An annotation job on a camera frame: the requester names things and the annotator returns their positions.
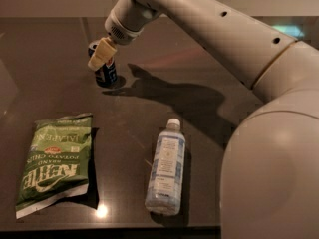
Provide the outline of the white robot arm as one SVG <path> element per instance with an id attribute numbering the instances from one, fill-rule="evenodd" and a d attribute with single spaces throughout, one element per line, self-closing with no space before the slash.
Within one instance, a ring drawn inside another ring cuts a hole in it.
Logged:
<path id="1" fill-rule="evenodd" d="M 222 239 L 319 239 L 319 52 L 216 0 L 118 0 L 92 70 L 170 17 L 261 101 L 220 177 Z"/>

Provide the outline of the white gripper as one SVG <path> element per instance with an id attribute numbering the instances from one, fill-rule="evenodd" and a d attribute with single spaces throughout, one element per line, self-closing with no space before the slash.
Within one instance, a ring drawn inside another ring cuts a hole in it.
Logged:
<path id="1" fill-rule="evenodd" d="M 141 34 L 145 24 L 159 16 L 159 11 L 142 5 L 136 0 L 118 0 L 105 21 L 105 29 L 109 37 L 99 41 L 88 62 L 88 67 L 97 71 L 116 53 L 116 44 L 128 45 Z"/>

